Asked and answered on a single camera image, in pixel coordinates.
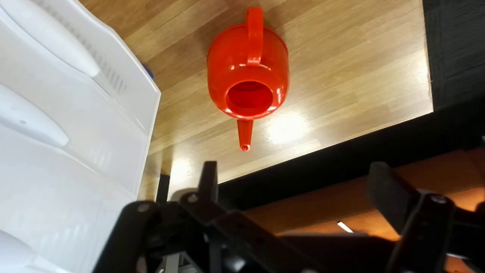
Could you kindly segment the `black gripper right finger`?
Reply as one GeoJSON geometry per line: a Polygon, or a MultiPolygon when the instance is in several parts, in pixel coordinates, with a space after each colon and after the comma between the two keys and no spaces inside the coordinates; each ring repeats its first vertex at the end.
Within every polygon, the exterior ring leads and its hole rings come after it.
{"type": "Polygon", "coordinates": [[[391,227],[400,234],[422,194],[387,162],[373,162],[367,179],[369,197],[391,227]]]}

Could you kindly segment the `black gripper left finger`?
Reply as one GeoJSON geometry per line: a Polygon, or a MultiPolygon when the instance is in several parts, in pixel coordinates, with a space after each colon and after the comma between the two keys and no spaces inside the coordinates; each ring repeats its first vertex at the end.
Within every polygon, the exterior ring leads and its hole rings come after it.
{"type": "Polygon", "coordinates": [[[206,161],[203,164],[197,193],[209,200],[219,199],[219,173],[216,161],[206,161]]]}

